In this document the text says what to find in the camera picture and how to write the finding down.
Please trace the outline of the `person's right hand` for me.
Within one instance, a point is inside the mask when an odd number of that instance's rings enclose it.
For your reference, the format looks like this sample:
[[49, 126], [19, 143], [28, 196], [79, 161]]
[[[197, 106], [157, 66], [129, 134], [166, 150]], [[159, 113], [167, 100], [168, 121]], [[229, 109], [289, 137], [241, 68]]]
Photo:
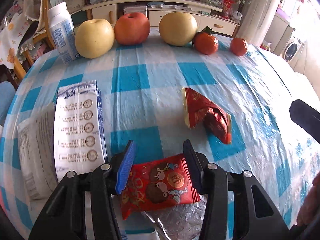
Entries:
[[319, 208], [319, 193], [317, 189], [319, 188], [319, 178], [320, 173], [315, 176], [312, 181], [312, 188], [304, 199], [303, 205], [299, 210], [297, 216], [297, 225], [304, 226], [308, 225], [314, 218], [318, 208]]

